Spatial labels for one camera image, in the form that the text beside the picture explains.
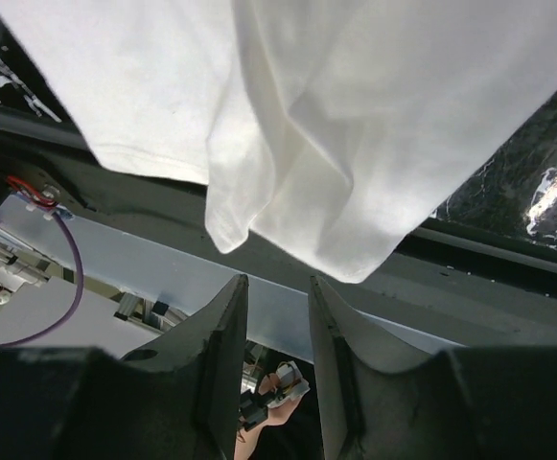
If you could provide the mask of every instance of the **hand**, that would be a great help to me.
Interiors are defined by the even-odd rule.
[[[268,391],[272,391],[280,385],[280,379],[276,374],[268,374],[259,385],[259,394],[263,395]],[[301,397],[296,400],[287,400],[280,407],[274,407],[267,412],[267,420],[265,421],[266,426],[279,426],[284,425],[290,417],[299,403],[301,403]]]

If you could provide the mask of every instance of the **red wire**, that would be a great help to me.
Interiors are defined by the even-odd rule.
[[[46,198],[42,196],[41,193],[29,182],[22,180],[14,175],[9,175],[6,181],[10,186],[21,194],[25,195],[27,198],[31,199],[35,204],[39,204],[46,208],[54,208],[57,206],[57,202],[51,198]]]

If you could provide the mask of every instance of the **scratched black surface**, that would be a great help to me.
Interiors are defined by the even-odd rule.
[[[72,123],[1,21],[0,77],[11,81],[0,85],[0,105],[54,119],[29,103],[37,98],[64,123]],[[557,253],[557,92],[433,217],[426,226],[440,222],[474,240],[492,235]]]

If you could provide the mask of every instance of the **wrinkled cloth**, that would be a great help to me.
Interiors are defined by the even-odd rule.
[[[0,0],[106,168],[365,279],[557,90],[557,1]]]

